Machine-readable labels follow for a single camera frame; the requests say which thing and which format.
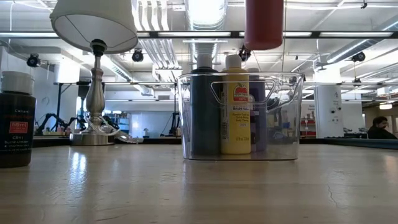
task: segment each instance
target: white column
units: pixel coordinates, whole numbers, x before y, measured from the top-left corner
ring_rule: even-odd
[[[322,83],[340,82],[340,68],[328,67],[326,70],[316,71],[314,80]],[[344,136],[340,86],[315,87],[315,124],[317,138]]]

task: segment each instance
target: bottle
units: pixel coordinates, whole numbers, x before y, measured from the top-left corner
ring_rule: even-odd
[[[250,108],[249,75],[242,69],[242,59],[238,55],[226,58],[227,73],[223,80],[221,101],[221,153],[249,154],[250,143]]]
[[[34,78],[21,72],[3,72],[0,93],[0,167],[30,163],[36,98]]]
[[[284,2],[246,0],[244,44],[250,50],[269,50],[282,44]]]
[[[249,68],[248,72],[250,74],[250,82],[249,84],[249,92],[251,98],[254,99],[254,102],[263,102],[266,100],[266,88],[264,82],[255,82],[262,81],[259,75],[256,75],[259,70],[257,68]],[[252,130],[252,152],[261,152],[266,150],[267,146],[267,103],[263,105],[253,105],[253,112],[251,114],[254,115],[250,117],[251,126],[253,125]]]
[[[220,104],[211,92],[211,83],[221,81],[212,69],[211,55],[198,55],[198,68],[191,71],[191,152],[193,155],[214,156],[220,154]],[[214,91],[220,95],[220,84],[213,85]]]

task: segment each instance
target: wooden table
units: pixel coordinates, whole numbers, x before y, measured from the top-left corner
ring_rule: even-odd
[[[29,167],[0,170],[0,223],[398,223],[398,151],[207,162],[180,148],[34,149]]]

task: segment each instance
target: desk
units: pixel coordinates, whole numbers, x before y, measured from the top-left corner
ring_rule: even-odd
[[[297,161],[185,161],[178,145],[35,148],[0,169],[1,223],[396,223],[398,151],[301,145]]]

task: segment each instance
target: white bottle cap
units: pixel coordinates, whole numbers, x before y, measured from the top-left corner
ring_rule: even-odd
[[[197,65],[200,67],[213,67],[213,58],[209,54],[200,54],[197,56]]]
[[[248,68],[248,72],[260,72],[258,68]]]
[[[35,79],[32,75],[22,72],[4,71],[1,75],[1,91],[33,94]]]
[[[242,68],[242,59],[239,55],[229,55],[225,58],[226,69]]]

